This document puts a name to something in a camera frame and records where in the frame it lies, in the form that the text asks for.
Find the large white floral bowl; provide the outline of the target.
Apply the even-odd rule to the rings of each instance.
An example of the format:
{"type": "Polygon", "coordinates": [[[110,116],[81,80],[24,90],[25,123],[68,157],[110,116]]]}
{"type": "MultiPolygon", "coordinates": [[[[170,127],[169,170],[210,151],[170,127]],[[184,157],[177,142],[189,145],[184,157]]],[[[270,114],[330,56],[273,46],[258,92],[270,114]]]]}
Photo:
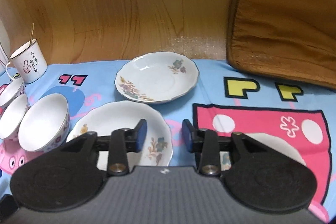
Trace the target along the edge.
{"type": "Polygon", "coordinates": [[[60,146],[70,129],[67,99],[59,93],[41,98],[29,108],[19,126],[18,141],[28,152],[48,152],[60,146]]]}

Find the blue cartoon pig tablecloth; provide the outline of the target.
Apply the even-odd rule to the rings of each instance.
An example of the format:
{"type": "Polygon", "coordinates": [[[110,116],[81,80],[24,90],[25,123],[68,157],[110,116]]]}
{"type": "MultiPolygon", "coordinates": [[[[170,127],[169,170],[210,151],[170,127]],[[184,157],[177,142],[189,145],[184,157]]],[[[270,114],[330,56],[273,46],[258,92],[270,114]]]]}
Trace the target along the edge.
{"type": "MultiPolygon", "coordinates": [[[[78,207],[35,211],[19,206],[10,189],[11,178],[32,160],[20,145],[11,149],[9,142],[2,141],[1,210],[10,214],[5,223],[326,223],[333,219],[335,90],[247,75],[224,61],[195,63],[199,78],[190,92],[166,103],[144,103],[157,110],[171,129],[169,165],[135,165],[125,176],[108,178],[92,200],[78,207]],[[196,129],[213,130],[219,136],[265,133],[287,141],[317,180],[309,206],[298,211],[257,211],[236,201],[218,178],[197,173],[195,155],[187,151],[182,137],[185,119],[196,129]]],[[[64,95],[70,133],[91,110],[131,101],[114,84],[125,64],[50,65],[40,79],[25,87],[25,93],[31,106],[49,94],[64,95]]],[[[61,145],[68,143],[67,137],[61,145]]]]}

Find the white enamel mug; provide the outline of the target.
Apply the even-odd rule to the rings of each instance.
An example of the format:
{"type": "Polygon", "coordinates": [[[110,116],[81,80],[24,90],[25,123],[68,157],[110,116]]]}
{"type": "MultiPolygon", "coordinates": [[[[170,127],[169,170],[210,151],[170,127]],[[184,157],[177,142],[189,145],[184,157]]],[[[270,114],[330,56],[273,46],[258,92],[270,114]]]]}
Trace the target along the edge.
{"type": "Polygon", "coordinates": [[[8,71],[10,65],[15,67],[25,84],[30,84],[41,78],[48,68],[37,39],[26,42],[9,57],[5,70],[9,78],[14,80],[8,71]]]}

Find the wooden stick in mug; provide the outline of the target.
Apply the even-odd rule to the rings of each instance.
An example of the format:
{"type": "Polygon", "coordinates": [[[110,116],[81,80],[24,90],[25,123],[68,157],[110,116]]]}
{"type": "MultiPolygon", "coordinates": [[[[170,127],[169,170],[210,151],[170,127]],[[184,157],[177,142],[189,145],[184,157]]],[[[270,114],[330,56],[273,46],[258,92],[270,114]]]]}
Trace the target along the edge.
{"type": "Polygon", "coordinates": [[[33,43],[34,28],[35,28],[35,23],[33,22],[32,25],[31,25],[29,47],[30,47],[31,44],[33,43]]]}

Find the brown seat cushion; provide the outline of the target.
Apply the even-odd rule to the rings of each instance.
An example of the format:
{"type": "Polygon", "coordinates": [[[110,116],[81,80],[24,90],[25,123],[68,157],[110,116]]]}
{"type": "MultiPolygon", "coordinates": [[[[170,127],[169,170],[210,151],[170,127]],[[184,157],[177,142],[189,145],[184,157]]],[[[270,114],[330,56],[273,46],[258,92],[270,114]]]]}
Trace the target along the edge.
{"type": "Polygon", "coordinates": [[[241,71],[335,87],[335,0],[232,0],[227,60],[241,71]]]}

